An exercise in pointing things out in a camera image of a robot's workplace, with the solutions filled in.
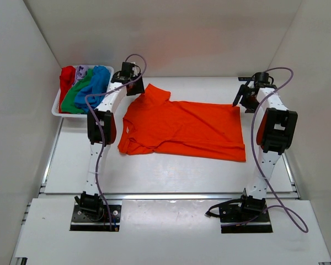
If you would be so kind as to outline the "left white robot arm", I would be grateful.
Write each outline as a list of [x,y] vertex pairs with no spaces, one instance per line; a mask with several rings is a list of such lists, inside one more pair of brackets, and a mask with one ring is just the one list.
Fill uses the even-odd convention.
[[98,221],[111,215],[108,202],[99,184],[99,165],[116,140],[114,112],[125,96],[134,96],[145,92],[142,76],[144,70],[128,60],[121,65],[121,70],[109,75],[106,82],[93,77],[93,85],[101,84],[100,90],[86,94],[87,136],[90,143],[90,159],[86,185],[75,200],[79,211]]

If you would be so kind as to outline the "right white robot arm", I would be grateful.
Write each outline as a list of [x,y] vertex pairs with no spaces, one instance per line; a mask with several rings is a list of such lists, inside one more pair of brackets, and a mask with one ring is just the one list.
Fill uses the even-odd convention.
[[258,150],[258,154],[253,154],[254,177],[236,207],[236,214],[243,221],[249,221],[265,209],[267,187],[275,165],[292,144],[298,114],[284,105],[277,90],[268,71],[257,72],[239,87],[232,103],[233,107],[241,105],[247,113],[254,115],[263,111],[257,132],[254,131],[255,116],[250,129],[252,151]]

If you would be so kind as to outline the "orange t shirt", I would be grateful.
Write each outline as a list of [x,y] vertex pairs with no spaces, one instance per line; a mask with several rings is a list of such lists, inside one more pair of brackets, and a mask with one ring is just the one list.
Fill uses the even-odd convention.
[[129,105],[122,120],[120,153],[246,161],[239,107],[172,101],[170,96],[149,84]]

